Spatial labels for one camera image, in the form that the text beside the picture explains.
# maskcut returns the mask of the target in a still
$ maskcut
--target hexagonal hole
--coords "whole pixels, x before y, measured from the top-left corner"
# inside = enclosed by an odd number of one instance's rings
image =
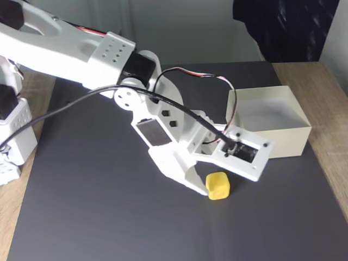
[[[163,115],[164,117],[169,117],[169,116],[170,116],[170,112],[169,112],[168,110],[163,110],[163,111],[162,111],[162,115]]]
[[[170,127],[177,127],[178,123],[177,123],[177,121],[170,121],[169,125],[170,125]]]

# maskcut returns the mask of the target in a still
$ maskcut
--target wall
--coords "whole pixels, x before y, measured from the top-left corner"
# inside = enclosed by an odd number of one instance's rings
[[[348,95],[348,0],[340,0],[320,61],[335,74]]]
[[[129,0],[138,49],[162,64],[260,60],[233,0]]]
[[[119,33],[122,29],[120,5],[110,0],[29,0],[51,14],[90,28]]]

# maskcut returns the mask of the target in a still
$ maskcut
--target white box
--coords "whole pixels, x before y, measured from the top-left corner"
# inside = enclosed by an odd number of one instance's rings
[[[247,131],[273,140],[270,158],[300,156],[312,129],[299,102],[288,86],[237,90],[238,106],[234,123]],[[230,91],[226,111],[229,121],[234,104]]]

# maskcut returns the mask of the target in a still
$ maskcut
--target wooden table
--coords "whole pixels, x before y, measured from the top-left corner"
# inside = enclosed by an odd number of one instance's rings
[[[289,85],[313,129],[310,144],[327,180],[348,218],[348,98],[330,71],[320,63],[274,64],[284,85]],[[33,116],[45,113],[55,78],[26,71],[23,97]],[[42,124],[35,126],[39,137]],[[22,169],[19,180],[0,187],[0,260],[6,260],[21,209],[35,153]]]

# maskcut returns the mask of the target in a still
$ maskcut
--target robotic arm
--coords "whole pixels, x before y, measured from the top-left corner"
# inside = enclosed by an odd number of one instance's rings
[[[113,98],[122,109],[133,112],[131,125],[149,146],[148,152],[160,171],[202,195],[208,192],[195,170],[198,161],[213,163],[252,181],[260,178],[273,148],[272,141],[232,125],[226,133],[231,142],[220,140],[204,144],[214,139],[211,129],[182,110],[134,90],[154,90],[161,74],[160,62],[154,53],[137,52],[135,43],[114,33],[104,37],[88,34],[21,0],[8,3],[16,4],[25,25],[41,35],[20,32],[19,28],[0,23],[0,72],[3,72],[0,83],[2,88],[13,92],[7,100],[17,101],[0,119],[0,142],[31,120],[27,101],[16,98],[21,89],[21,76],[13,60],[39,72],[80,82],[91,90],[122,85],[103,95]],[[161,77],[156,87],[156,93],[183,104],[180,92],[167,78]],[[203,111],[193,112],[216,129],[225,128],[214,124]],[[27,160],[35,146],[33,130],[28,128],[0,148],[0,175],[9,172],[8,165],[19,175],[16,166]]]

